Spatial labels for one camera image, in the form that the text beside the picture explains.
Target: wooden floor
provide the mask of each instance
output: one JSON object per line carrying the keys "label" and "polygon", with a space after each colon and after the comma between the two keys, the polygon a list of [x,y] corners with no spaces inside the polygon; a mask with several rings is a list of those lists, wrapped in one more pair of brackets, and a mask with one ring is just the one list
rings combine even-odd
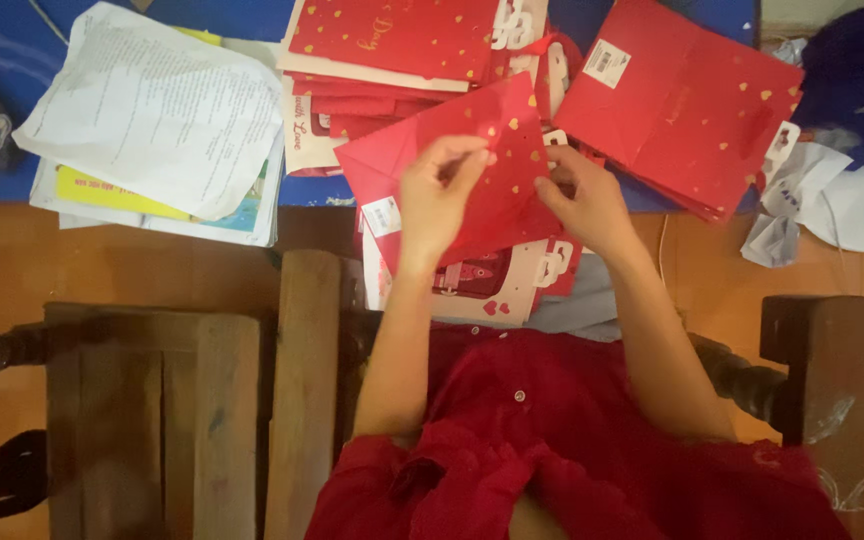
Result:
{"label": "wooden floor", "polygon": [[[661,215],[635,217],[658,256]],[[351,256],[354,213],[347,208],[287,208],[279,221],[284,251],[301,247]],[[50,301],[189,308],[263,316],[279,300],[279,273],[269,251],[108,226],[58,230],[56,215],[0,204],[0,332],[38,321]],[[798,262],[782,269],[738,253],[751,217],[711,227],[689,216],[668,220],[662,250],[666,285],[690,331],[758,355],[763,296],[863,294],[864,253],[839,251],[804,233]],[[0,373],[0,444],[45,424],[42,368]],[[774,438],[768,425],[733,411],[743,440]],[[47,509],[0,521],[0,539],[48,538]]]}

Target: wooden chair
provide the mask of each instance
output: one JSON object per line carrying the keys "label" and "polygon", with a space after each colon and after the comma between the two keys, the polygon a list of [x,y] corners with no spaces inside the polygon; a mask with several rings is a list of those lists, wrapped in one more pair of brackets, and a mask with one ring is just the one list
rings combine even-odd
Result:
{"label": "wooden chair", "polygon": [[12,495],[0,517],[44,500],[47,471],[56,540],[257,538],[271,415],[261,341],[241,315],[72,303],[0,335],[0,369],[45,364],[47,380],[44,433],[0,448],[0,497]]}
{"label": "wooden chair", "polygon": [[[834,509],[864,540],[864,298],[767,297],[759,353],[788,374],[752,366],[692,336],[722,397],[805,444]],[[378,328],[364,309],[361,263],[324,251],[283,258],[270,423],[266,540],[303,538],[343,442]]]}

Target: blue table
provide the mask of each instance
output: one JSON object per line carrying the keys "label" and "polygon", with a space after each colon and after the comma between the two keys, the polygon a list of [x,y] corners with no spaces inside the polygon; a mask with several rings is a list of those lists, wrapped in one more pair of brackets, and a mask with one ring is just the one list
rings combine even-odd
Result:
{"label": "blue table", "polygon": [[[128,0],[111,0],[128,6]],[[55,25],[68,35],[72,21],[93,0],[39,0]],[[693,21],[723,36],[752,45],[758,0],[663,0]],[[612,0],[550,0],[549,19],[588,51]],[[219,36],[278,42],[285,35],[292,0],[154,0],[146,15],[166,24],[209,30]],[[19,125],[62,68],[66,45],[49,30],[27,0],[0,0],[0,100]],[[17,169],[0,173],[0,201],[27,201],[39,159],[28,155]],[[633,212],[677,211],[678,205],[642,183],[618,174]],[[281,205],[353,204],[345,177],[282,178]],[[754,191],[742,209],[755,206]]]}

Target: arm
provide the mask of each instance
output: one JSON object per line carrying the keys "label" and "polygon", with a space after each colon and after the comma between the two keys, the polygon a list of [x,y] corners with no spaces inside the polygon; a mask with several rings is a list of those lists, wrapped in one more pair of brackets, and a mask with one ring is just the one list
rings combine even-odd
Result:
{"label": "arm", "polygon": [[[629,382],[642,414],[674,436],[735,440],[732,423],[632,226],[616,177],[568,146],[547,150],[558,163],[556,182],[536,178],[535,188],[570,233],[608,267]],[[556,183],[574,187],[574,198]]]}
{"label": "arm", "polygon": [[411,436],[422,426],[432,275],[459,234],[469,193],[495,163],[486,144],[480,137],[442,137],[402,174],[398,271],[362,381],[353,436]]}

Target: red dress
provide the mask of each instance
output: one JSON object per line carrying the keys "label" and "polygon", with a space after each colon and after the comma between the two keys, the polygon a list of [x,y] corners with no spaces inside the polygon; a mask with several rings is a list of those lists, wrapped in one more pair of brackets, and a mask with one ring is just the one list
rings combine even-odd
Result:
{"label": "red dress", "polygon": [[801,448],[648,423],[620,343],[467,325],[430,341],[417,445],[349,442],[305,538],[504,539],[527,484],[572,539],[849,538]]}

